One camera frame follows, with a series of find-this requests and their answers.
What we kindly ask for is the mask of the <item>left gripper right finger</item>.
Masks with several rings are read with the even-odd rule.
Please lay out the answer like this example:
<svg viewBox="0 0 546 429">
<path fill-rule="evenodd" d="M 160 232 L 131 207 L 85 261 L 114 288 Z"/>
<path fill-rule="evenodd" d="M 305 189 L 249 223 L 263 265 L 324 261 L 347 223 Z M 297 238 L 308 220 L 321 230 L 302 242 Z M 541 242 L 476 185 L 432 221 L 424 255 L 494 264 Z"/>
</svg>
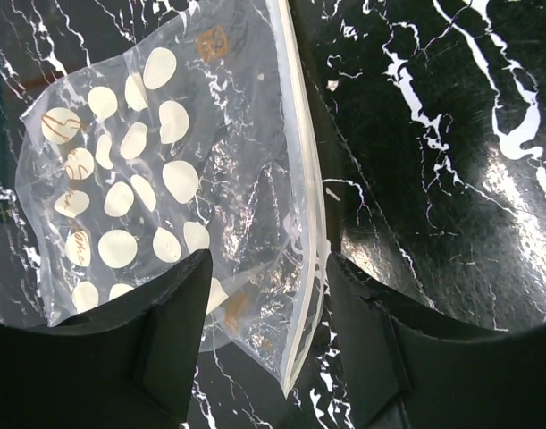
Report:
<svg viewBox="0 0 546 429">
<path fill-rule="evenodd" d="M 546 324 L 484 329 L 327 260 L 333 322 L 358 428 L 546 428 Z"/>
</svg>

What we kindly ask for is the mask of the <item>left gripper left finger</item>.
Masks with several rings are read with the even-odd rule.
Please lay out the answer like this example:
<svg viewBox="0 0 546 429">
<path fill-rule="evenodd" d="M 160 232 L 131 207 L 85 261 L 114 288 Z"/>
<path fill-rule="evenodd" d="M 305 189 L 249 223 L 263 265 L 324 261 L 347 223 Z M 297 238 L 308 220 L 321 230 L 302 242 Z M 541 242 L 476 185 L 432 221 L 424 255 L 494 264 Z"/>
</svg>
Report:
<svg viewBox="0 0 546 429">
<path fill-rule="evenodd" d="M 176 428 L 187 419 L 206 249 L 55 327 L 0 324 L 0 428 Z"/>
</svg>

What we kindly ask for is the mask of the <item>clear bag with white dots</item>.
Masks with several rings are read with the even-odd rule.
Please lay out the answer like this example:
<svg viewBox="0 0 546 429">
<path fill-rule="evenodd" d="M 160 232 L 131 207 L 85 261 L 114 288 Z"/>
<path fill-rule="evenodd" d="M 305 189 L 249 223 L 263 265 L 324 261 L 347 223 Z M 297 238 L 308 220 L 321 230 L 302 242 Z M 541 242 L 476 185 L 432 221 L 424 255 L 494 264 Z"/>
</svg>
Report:
<svg viewBox="0 0 546 429">
<path fill-rule="evenodd" d="M 15 187 L 49 325 L 207 249 L 203 349 L 234 342 L 293 388 L 330 245 L 287 2 L 195 2 L 21 121 Z"/>
</svg>

